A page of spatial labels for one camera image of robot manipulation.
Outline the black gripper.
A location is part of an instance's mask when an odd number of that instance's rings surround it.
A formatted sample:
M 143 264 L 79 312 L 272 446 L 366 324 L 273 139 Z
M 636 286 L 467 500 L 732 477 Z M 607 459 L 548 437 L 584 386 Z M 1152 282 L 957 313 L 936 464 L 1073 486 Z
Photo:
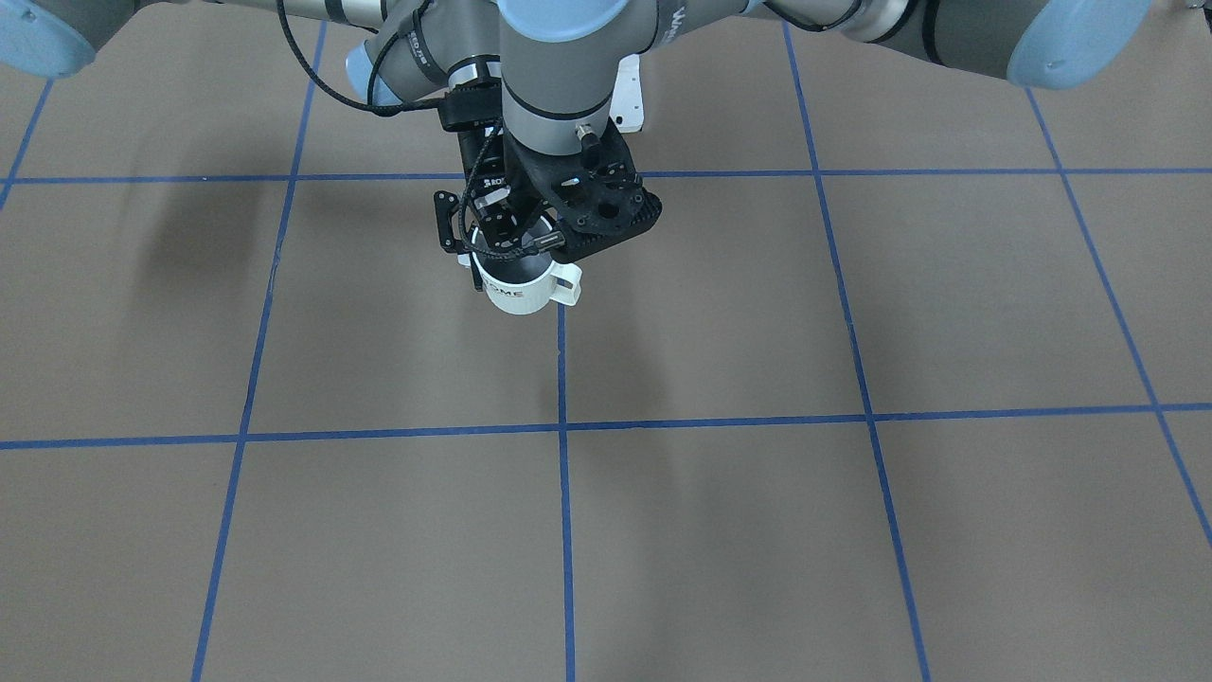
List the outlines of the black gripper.
M 447 92 L 438 105 L 438 120 L 446 133 L 458 138 L 462 165 L 469 189 L 469 210 L 476 219 L 490 224 L 515 224 L 516 214 L 507 199 L 491 200 L 492 194 L 508 190 L 504 177 L 504 138 L 497 133 L 502 118 L 501 81 L 465 84 Z M 438 245 L 446 254 L 469 256 L 471 248 L 454 229 L 454 217 L 465 211 L 462 194 L 434 193 Z M 478 257 L 471 254 L 473 290 L 484 293 Z

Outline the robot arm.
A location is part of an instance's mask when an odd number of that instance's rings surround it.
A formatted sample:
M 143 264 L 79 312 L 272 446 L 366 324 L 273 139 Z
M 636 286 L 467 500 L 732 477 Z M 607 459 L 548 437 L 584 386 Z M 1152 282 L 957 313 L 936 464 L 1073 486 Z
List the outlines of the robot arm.
M 147 1 L 5 1 L 2 62 L 38 78 L 72 78 L 144 8 Z M 378 118 L 438 111 L 458 137 L 465 188 L 436 197 L 438 242 L 471 269 L 488 290 L 490 267 L 519 262 L 511 214 L 475 205 L 503 180 L 504 121 L 494 5 L 488 1 L 259 1 L 276 15 L 287 47 L 325 94 Z M 351 96 L 320 78 L 304 57 L 291 19 L 359 27 L 366 42 L 351 50 L 345 70 Z
M 501 1 L 508 133 L 568 156 L 581 126 L 601 134 L 623 58 L 722 19 L 770 15 L 806 33 L 987 75 L 1025 88 L 1073 88 L 1115 61 L 1148 1 Z

